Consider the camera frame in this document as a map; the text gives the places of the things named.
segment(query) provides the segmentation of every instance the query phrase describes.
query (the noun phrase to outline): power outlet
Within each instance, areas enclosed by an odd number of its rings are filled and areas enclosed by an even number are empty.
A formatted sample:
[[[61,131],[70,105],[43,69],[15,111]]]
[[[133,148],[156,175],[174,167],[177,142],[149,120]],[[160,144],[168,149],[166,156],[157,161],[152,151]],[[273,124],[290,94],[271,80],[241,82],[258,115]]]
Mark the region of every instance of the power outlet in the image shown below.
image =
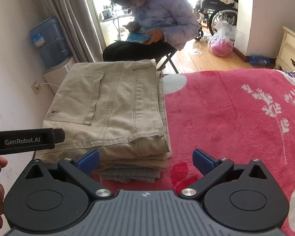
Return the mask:
[[[41,87],[38,86],[38,81],[35,81],[32,85],[32,90],[35,92],[36,95],[38,95],[38,93],[41,90]]]

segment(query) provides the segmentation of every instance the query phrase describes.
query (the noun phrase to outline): black pants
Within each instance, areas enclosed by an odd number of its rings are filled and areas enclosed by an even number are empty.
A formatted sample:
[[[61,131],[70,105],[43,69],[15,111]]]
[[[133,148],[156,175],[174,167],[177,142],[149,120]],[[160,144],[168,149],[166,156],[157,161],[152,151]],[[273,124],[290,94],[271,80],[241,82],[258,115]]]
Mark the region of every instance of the black pants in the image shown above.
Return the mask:
[[[104,61],[137,61],[166,56],[175,50],[170,44],[159,41],[150,45],[116,41],[103,51]]]

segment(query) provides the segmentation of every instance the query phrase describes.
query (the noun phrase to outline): pink item in plastic bag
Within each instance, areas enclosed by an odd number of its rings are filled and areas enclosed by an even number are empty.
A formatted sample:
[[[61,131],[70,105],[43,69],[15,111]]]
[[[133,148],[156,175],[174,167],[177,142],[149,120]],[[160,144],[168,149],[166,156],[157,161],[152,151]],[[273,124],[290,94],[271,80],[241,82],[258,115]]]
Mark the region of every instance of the pink item in plastic bag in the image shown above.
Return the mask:
[[[214,55],[228,57],[233,53],[230,39],[235,39],[236,28],[230,26],[227,21],[219,21],[216,28],[218,31],[208,41],[208,46]]]

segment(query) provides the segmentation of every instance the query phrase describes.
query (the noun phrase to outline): wheelchair wheel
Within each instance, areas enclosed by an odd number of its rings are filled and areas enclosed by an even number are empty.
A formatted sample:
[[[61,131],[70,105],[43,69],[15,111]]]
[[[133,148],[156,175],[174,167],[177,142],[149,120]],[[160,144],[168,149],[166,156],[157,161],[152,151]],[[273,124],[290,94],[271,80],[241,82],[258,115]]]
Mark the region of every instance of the wheelchair wheel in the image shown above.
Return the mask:
[[[195,38],[195,40],[199,41],[203,37],[203,30],[202,28],[199,29],[198,31],[198,36]]]
[[[215,25],[220,20],[226,20],[231,26],[237,25],[237,9],[221,9],[215,10],[208,21],[208,28],[210,29],[211,35],[216,33]]]

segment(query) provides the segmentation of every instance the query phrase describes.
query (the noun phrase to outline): floral blanket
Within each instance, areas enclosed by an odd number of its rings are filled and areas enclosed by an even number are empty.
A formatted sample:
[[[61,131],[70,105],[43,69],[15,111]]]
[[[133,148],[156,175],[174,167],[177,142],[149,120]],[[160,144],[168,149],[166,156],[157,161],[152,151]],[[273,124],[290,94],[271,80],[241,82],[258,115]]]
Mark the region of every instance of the floral blanket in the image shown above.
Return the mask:
[[[239,164],[259,158],[290,202],[282,230],[294,236],[295,72],[241,69],[163,79],[173,151],[170,167],[154,184],[102,183],[113,190],[178,192],[202,176],[192,164],[195,148]]]

